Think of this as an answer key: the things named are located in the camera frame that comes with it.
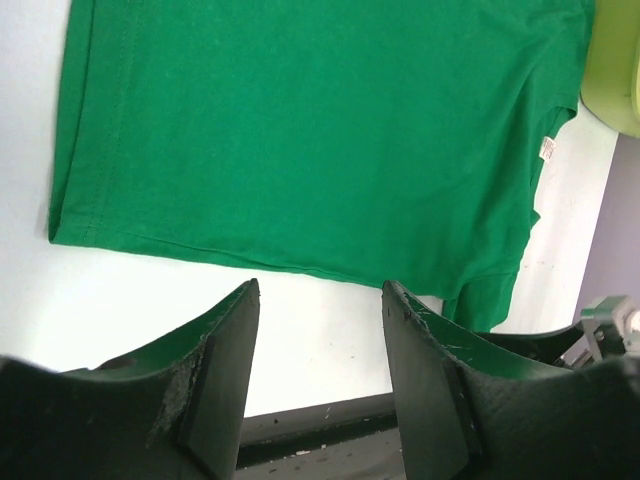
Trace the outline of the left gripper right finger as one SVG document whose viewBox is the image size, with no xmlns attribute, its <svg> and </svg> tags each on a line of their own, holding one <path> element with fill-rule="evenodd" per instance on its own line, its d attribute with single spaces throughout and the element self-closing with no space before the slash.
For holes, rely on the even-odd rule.
<svg viewBox="0 0 640 480">
<path fill-rule="evenodd" d="M 395 281 L 383 324 L 410 479 L 635 479 L 639 359 L 476 370 L 477 333 Z"/>
</svg>

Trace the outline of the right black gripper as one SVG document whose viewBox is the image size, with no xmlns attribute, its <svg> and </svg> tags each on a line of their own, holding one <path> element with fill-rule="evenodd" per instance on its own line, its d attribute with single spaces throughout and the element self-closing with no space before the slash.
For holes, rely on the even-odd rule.
<svg viewBox="0 0 640 480">
<path fill-rule="evenodd" d="M 482 333 L 480 352 L 472 355 L 476 370 L 567 369 L 561 357 L 584 336 L 581 326 L 538 334 Z"/>
</svg>

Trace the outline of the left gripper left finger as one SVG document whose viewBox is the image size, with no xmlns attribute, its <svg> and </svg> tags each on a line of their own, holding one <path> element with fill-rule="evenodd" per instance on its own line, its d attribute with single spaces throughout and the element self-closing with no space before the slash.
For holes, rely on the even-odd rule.
<svg viewBox="0 0 640 480">
<path fill-rule="evenodd" d="M 5 479 L 230 479 L 260 314 L 256 280 L 96 369 L 1 360 Z"/>
</svg>

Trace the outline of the green t shirt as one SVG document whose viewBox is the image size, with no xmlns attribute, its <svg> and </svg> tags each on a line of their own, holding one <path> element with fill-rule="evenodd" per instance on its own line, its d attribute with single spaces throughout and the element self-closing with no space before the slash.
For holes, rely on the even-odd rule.
<svg viewBox="0 0 640 480">
<path fill-rule="evenodd" d="M 591 1 L 75 1 L 48 237 L 508 316 Z"/>
</svg>

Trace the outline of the lime green plastic basin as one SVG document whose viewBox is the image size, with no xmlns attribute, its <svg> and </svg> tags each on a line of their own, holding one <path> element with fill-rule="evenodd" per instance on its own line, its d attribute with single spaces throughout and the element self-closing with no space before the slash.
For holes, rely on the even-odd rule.
<svg viewBox="0 0 640 480">
<path fill-rule="evenodd" d="M 611 129 L 639 136 L 639 0 L 596 3 L 581 99 Z"/>
</svg>

